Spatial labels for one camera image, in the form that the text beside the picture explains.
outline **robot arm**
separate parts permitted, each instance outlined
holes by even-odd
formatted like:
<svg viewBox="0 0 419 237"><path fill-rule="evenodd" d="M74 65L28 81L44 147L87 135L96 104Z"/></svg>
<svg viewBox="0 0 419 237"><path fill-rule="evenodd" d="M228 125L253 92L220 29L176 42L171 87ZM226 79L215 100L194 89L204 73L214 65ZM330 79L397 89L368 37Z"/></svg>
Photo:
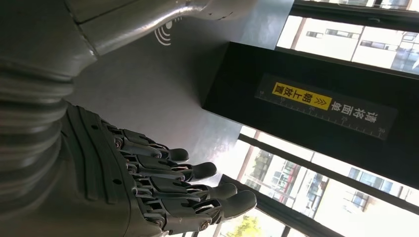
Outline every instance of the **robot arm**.
<svg viewBox="0 0 419 237"><path fill-rule="evenodd" d="M185 230L177 222L184 215L205 214L211 216L211 221L222 220L219 218L222 212L231 213L228 218L236 216L236 209L224 211L218 207L220 212L213 212L195 203L197 199L190 198L182 200L179 208L171 208L176 204L169 204L174 202L169 198L163 206L169 206L170 210L153 211L156 207L153 201L161 198L151 195L154 200L138 199L138 193L134 195L137 181L127 170L124 160L127 154L115 147L112 133L100 117L82 108L68 108L62 98L73 91L71 78L101 55L139 39L175 17L190 15L226 20L248 11L254 3L255 0L2 1L2 236L27 236L31 232L44 237L150 237L164 233L166 226L146 220L145 216L151 218L151 214L159 214L165 221L169 216L174 217L170 223L178 226L178 231ZM151 148L162 151L157 146L147 147L143 152ZM180 173L180 177L196 177L191 166L172 168L165 170L171 177L176 177L176 173ZM146 171L149 173L141 178L163 173L159 169L147 168ZM169 197L175 196L179 193L169 194ZM228 206L228 200L224 198L211 204Z"/></svg>

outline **tree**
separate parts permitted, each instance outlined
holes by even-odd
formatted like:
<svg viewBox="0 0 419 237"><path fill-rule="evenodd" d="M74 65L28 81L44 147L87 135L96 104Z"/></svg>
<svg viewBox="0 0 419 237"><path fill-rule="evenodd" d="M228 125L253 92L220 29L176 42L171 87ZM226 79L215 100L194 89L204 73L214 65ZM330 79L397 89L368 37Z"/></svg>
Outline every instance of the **tree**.
<svg viewBox="0 0 419 237"><path fill-rule="evenodd" d="M228 237L259 237L260 228L257 217L243 216L242 223L231 233L227 233Z"/></svg>

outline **window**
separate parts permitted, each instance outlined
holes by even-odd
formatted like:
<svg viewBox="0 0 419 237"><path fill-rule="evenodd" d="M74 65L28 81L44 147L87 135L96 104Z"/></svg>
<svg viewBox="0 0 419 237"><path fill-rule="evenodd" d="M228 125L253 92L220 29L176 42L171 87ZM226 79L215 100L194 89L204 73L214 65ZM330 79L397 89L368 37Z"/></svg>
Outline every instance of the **window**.
<svg viewBox="0 0 419 237"><path fill-rule="evenodd" d="M313 31L307 31L306 35L309 37L314 37L314 38L319 38L319 39L323 37L322 33L313 32Z"/></svg>
<svg viewBox="0 0 419 237"><path fill-rule="evenodd" d="M260 132L257 140L269 143L283 151L287 150L290 154L359 180L410 203L417 203L419 191L412 188L401 186L396 182L368 173L340 160L307 150L262 132ZM258 180L250 174L257 168L255 161L261 156L268 157L270 162L267 168L261 172L263 175L259 176L263 177L263 180ZM246 167L246 173L240 180L242 183L247 184L251 183L248 182L249 180L253 181L259 185L258 188L262 194L314 219L345 237L409 236L410 233L416 231L419 216L411 212L263 151L258 147L253 147L251 157L251 162ZM228 237L229 235L227 235L227 232L222 232L220 236Z"/></svg>
<svg viewBox="0 0 419 237"><path fill-rule="evenodd" d="M384 9L406 10L409 8L409 2L416 0L383 0L380 7Z"/></svg>
<svg viewBox="0 0 419 237"><path fill-rule="evenodd" d="M379 178L375 175L368 174L366 172L360 171L356 168L351 168L348 177L358 180L361 183L384 191L388 194L395 193L397 196L399 195L401 187L398 185L394 185L393 183L382 178Z"/></svg>
<svg viewBox="0 0 419 237"><path fill-rule="evenodd" d="M325 35L309 40L308 32L325 32ZM289 16L278 47L419 75L417 35Z"/></svg>
<svg viewBox="0 0 419 237"><path fill-rule="evenodd" d="M221 226L220 237L277 237L281 236L285 225L253 209L243 216L225 222Z"/></svg>
<svg viewBox="0 0 419 237"><path fill-rule="evenodd" d="M337 3L340 5L353 5L353 6L368 6L373 7L375 4L374 0L311 0L320 2ZM418 0L382 0L376 7L389 10L408 10L408 11L419 11Z"/></svg>
<svg viewBox="0 0 419 237"><path fill-rule="evenodd" d="M361 43L359 45L360 46L365 46L365 47L371 47L371 48L391 50L391 51L396 51L397 47L398 47L397 45L391 45L391 44L385 44L385 43L379 43L379 42L372 42L372 41L366 41L366 40L361 41Z"/></svg>
<svg viewBox="0 0 419 237"><path fill-rule="evenodd" d="M346 32L346 31L339 31L339 30L331 30L331 29L326 29L326 35L340 36L340 37L353 38L353 39L357 39L359 37L359 34Z"/></svg>
<svg viewBox="0 0 419 237"><path fill-rule="evenodd" d="M360 191L352 191L352 192L347 192L348 193L348 197L345 197L344 199L348 202L345 203L343 205L344 209L350 213L354 213L356 211L354 211L354 207L356 209L359 209L360 211L364 211L365 207L367 206L368 203L368 198L370 196L368 196L367 194L360 192Z"/></svg>

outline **black panel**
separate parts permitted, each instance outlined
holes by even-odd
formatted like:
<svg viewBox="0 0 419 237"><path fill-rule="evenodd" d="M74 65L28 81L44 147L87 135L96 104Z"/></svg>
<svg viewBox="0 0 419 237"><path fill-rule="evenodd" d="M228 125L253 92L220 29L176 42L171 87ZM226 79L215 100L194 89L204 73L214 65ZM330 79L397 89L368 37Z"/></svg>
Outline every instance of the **black panel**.
<svg viewBox="0 0 419 237"><path fill-rule="evenodd" d="M306 55L230 43L204 109L419 188L419 81ZM255 98L265 73L392 107L398 115L382 141Z"/></svg>

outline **wireless symbol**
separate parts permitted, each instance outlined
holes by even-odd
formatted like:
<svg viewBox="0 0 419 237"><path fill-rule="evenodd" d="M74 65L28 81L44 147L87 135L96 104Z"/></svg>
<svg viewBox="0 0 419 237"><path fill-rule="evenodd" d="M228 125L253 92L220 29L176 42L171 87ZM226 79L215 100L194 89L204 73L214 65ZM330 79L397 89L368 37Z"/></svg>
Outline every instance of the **wireless symbol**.
<svg viewBox="0 0 419 237"><path fill-rule="evenodd" d="M180 20L182 20L182 17L178 17L174 21L179 22ZM156 38L157 38L157 40L159 41L160 44L162 44L164 46L171 45L169 30L172 28L172 26L173 26L173 22L169 21L166 24L164 24L162 27L160 27L160 28L158 28L154 31L154 34L156 35Z"/></svg>

